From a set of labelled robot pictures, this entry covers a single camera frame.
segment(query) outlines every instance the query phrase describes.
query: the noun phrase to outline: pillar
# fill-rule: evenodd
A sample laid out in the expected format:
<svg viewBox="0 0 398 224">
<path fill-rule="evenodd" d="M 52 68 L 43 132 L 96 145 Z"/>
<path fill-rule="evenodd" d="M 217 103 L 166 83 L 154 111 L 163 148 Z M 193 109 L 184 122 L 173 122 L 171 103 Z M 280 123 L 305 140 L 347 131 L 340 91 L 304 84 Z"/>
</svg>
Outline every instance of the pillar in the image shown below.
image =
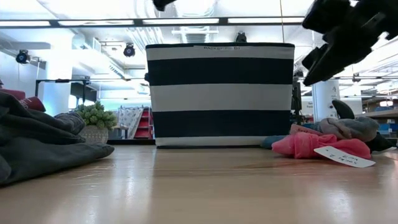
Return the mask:
<svg viewBox="0 0 398 224">
<path fill-rule="evenodd" d="M 331 101 L 340 99 L 338 80 L 318 82 L 312 86 L 314 122 L 324 118 L 338 118 Z"/>
<path fill-rule="evenodd" d="M 71 79 L 73 69 L 72 36 L 65 36 L 51 43 L 49 58 L 46 58 L 46 74 L 43 79 Z M 70 83 L 49 83 L 40 85 L 43 104 L 46 113 L 55 116 L 68 112 Z"/>
</svg>

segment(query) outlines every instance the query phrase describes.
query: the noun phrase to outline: navy and white striped basket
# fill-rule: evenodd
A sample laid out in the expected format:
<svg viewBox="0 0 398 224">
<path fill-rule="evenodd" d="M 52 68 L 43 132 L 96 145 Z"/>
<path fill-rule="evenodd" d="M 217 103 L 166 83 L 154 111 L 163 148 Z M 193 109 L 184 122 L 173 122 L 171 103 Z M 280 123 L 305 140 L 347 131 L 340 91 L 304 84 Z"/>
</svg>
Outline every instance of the navy and white striped basket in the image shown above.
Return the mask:
<svg viewBox="0 0 398 224">
<path fill-rule="evenodd" d="M 258 146 L 288 134 L 294 45 L 147 46 L 156 145 Z"/>
</svg>

